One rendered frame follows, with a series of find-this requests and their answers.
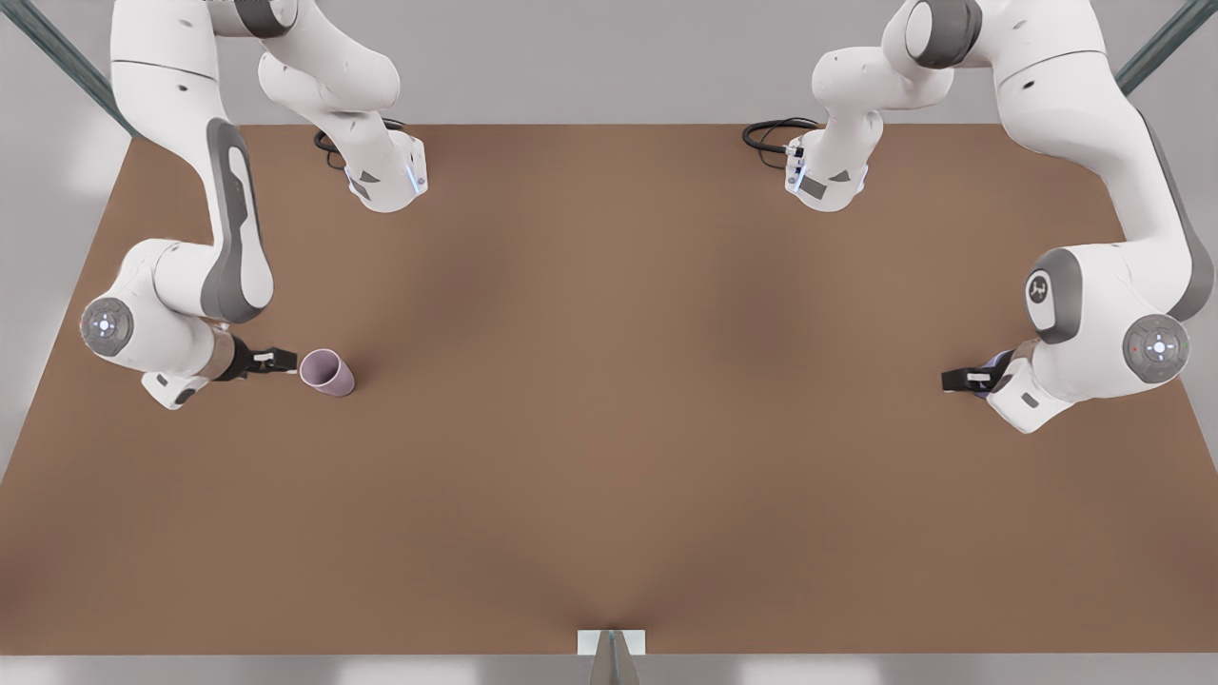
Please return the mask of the silver frame post with foot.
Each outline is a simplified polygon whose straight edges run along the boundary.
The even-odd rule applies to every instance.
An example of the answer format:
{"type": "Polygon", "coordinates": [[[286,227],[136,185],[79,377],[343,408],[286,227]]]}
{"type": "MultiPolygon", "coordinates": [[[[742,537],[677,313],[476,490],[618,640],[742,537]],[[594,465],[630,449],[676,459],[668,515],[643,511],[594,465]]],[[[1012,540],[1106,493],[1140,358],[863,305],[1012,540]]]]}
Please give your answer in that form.
{"type": "Polygon", "coordinates": [[[590,685],[639,685],[635,657],[646,655],[646,633],[579,630],[576,655],[593,658],[590,685]]]}

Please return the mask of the pink cup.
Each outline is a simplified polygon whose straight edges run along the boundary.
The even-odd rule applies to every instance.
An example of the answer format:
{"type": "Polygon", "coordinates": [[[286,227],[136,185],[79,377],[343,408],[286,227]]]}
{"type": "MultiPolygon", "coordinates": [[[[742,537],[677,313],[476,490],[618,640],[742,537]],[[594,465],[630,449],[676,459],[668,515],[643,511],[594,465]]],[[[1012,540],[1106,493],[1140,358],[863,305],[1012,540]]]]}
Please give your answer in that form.
{"type": "Polygon", "coordinates": [[[298,378],[304,385],[329,396],[347,396],[354,391],[354,375],[341,356],[330,349],[317,349],[298,360],[298,378]]]}

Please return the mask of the purple cup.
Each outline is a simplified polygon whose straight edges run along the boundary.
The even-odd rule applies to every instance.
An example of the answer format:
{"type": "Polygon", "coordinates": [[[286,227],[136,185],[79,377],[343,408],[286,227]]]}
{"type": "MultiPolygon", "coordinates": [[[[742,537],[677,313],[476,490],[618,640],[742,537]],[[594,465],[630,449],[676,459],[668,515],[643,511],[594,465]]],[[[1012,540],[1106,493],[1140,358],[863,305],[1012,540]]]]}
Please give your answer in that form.
{"type": "Polygon", "coordinates": [[[974,369],[974,373],[980,373],[987,377],[983,382],[974,382],[974,396],[978,396],[978,399],[987,399],[991,394],[993,388],[996,388],[1000,379],[1006,374],[1006,369],[1009,369],[1012,356],[1012,350],[1004,351],[993,356],[991,360],[988,360],[987,364],[983,364],[983,367],[974,369]]]}

